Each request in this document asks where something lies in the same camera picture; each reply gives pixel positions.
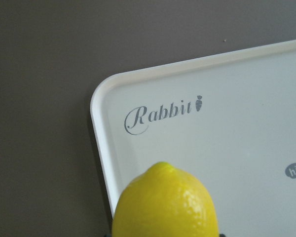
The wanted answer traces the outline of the yellow lemon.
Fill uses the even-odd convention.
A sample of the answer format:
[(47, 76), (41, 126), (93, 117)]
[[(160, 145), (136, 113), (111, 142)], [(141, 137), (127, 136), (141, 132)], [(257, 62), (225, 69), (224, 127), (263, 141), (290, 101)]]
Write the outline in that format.
[(217, 237), (212, 198), (193, 175), (159, 162), (122, 192), (113, 217), (114, 237)]

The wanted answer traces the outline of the white rabbit print tray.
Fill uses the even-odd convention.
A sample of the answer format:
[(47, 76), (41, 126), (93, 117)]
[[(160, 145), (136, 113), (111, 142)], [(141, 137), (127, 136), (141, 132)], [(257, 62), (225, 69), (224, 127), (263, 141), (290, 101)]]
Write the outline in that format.
[(296, 40), (105, 79), (90, 113), (111, 212), (159, 161), (197, 177), (227, 237), (296, 237)]

